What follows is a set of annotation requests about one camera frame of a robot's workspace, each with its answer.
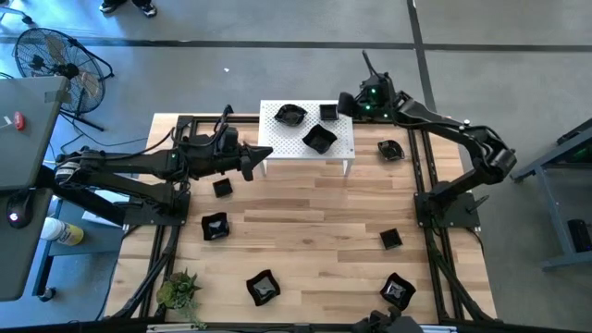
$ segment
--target pegboard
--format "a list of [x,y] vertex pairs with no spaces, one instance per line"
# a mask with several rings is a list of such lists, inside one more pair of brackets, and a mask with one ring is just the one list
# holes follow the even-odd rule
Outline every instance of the pegboard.
[[[261,101],[258,145],[274,148],[274,152],[267,159],[343,160],[355,158],[352,118],[339,115],[338,120],[321,120],[319,106],[335,105],[336,103],[337,101]],[[279,108],[286,104],[297,105],[308,112],[297,127],[284,125],[274,119]],[[302,141],[302,138],[316,124],[337,136],[337,140],[324,154],[317,153]]]

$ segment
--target electric fan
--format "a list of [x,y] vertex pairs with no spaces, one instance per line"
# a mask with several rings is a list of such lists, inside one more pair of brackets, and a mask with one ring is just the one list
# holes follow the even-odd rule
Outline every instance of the electric fan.
[[[76,39],[60,31],[33,28],[24,31],[15,45],[14,57],[24,77],[63,76],[69,80],[70,98],[62,110],[76,116],[93,111],[105,97],[105,79],[113,69]],[[96,60],[109,67],[104,76]]]

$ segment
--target shoe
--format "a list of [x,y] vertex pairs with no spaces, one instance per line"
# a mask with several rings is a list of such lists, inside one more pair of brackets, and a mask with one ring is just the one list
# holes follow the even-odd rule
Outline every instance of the shoe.
[[122,1],[118,4],[107,4],[105,2],[103,2],[100,6],[99,6],[99,10],[101,12],[103,12],[103,14],[109,14],[114,12],[119,6],[123,5],[125,3],[125,1]]
[[156,7],[153,4],[140,6],[139,9],[142,10],[147,18],[153,18],[157,14]]

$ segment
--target gray desk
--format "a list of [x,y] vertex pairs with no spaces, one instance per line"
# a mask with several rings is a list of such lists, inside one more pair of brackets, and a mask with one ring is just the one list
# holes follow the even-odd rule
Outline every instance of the gray desk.
[[22,132],[0,129],[0,301],[16,300],[24,291],[52,191],[36,190],[32,221],[21,229],[8,225],[6,201],[12,190],[34,185],[61,105],[55,96],[67,84],[62,77],[0,80],[0,122],[15,111],[26,121]]

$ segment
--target white table leg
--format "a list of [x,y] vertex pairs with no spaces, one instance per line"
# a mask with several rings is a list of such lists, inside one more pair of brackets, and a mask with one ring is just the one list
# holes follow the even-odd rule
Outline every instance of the white table leg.
[[267,176],[267,161],[263,160],[261,163],[259,163],[259,168],[261,168],[261,174],[263,175],[263,177]]
[[352,170],[353,160],[347,159],[343,160],[343,177],[348,177],[350,175],[350,170]]

